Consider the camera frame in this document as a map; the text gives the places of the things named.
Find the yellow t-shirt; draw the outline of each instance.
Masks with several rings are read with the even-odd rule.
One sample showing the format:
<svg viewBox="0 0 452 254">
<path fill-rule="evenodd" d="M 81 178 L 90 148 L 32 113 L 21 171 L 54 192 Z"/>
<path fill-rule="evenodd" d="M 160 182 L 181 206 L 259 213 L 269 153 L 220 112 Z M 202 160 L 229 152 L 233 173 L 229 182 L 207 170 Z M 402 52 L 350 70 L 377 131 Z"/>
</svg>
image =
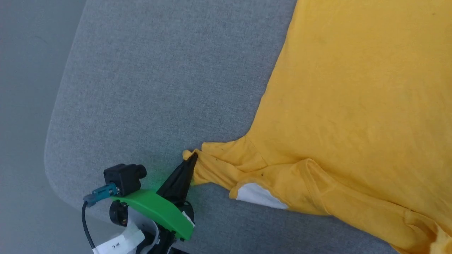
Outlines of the yellow t-shirt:
<svg viewBox="0 0 452 254">
<path fill-rule="evenodd" d="M 196 152 L 195 184 L 452 253 L 452 1 L 299 0 L 250 131 Z"/>
</svg>

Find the black cable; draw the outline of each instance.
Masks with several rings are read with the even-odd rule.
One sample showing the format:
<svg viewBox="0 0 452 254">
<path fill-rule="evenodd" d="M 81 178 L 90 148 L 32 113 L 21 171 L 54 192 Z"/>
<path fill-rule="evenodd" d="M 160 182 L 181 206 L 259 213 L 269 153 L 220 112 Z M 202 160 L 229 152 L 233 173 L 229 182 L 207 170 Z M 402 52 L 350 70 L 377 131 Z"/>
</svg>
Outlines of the black cable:
<svg viewBox="0 0 452 254">
<path fill-rule="evenodd" d="M 88 202 L 84 202 L 83 203 L 83 206 L 82 206 L 82 223 L 83 223 L 83 230 L 85 231 L 85 235 L 86 235 L 86 238 L 88 239 L 88 242 L 89 242 L 89 244 L 90 244 L 90 246 L 91 246 L 91 249 L 94 249 L 94 248 L 96 248 L 96 246 L 94 245 L 94 243 L 93 243 L 93 239 L 91 238 L 91 235 L 89 234 L 89 231 L 88 231 L 88 227 L 86 226 L 86 218 L 85 218 L 85 211 L 86 211 L 86 206 L 88 205 Z"/>
</svg>

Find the white label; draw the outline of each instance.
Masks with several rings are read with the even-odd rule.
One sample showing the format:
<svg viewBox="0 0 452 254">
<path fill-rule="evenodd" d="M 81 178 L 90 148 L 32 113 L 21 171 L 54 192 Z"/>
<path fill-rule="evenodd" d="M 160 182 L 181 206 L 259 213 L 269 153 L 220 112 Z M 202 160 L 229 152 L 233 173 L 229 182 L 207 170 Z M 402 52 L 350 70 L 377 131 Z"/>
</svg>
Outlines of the white label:
<svg viewBox="0 0 452 254">
<path fill-rule="evenodd" d="M 107 254 L 110 251 L 115 250 L 119 246 L 123 245 L 126 238 L 123 235 L 117 236 L 111 240 L 104 242 L 103 244 L 97 246 L 93 249 L 94 254 Z"/>
<path fill-rule="evenodd" d="M 129 220 L 124 232 L 93 249 L 94 254 L 127 254 L 144 240 L 144 234 Z"/>
</svg>

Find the white sticker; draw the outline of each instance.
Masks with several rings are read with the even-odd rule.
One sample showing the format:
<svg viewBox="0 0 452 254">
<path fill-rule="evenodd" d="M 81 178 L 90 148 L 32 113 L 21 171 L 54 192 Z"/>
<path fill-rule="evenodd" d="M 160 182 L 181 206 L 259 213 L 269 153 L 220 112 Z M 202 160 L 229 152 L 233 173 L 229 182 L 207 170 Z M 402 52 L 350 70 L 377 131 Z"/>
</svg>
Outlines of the white sticker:
<svg viewBox="0 0 452 254">
<path fill-rule="evenodd" d="M 124 232 L 93 249 L 94 254 L 127 254 L 144 240 L 144 234 L 129 220 Z"/>
<path fill-rule="evenodd" d="M 117 247 L 121 246 L 125 240 L 126 238 L 123 235 L 117 236 L 97 246 L 95 249 L 93 249 L 93 252 L 94 254 L 110 253 L 111 250 L 114 250 Z"/>
</svg>

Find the teal connector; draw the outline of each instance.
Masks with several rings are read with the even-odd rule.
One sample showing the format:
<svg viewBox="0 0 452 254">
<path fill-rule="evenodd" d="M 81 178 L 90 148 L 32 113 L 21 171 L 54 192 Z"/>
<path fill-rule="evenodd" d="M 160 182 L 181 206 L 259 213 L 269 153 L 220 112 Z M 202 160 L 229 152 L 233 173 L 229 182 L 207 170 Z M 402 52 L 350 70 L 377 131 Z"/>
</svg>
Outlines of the teal connector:
<svg viewBox="0 0 452 254">
<path fill-rule="evenodd" d="M 118 188 L 116 188 L 116 185 L 114 183 L 109 183 L 105 186 L 95 189 L 91 194 L 84 196 L 83 200 L 88 203 L 86 207 L 92 207 L 102 199 L 109 198 L 116 195 L 117 193 Z"/>
</svg>

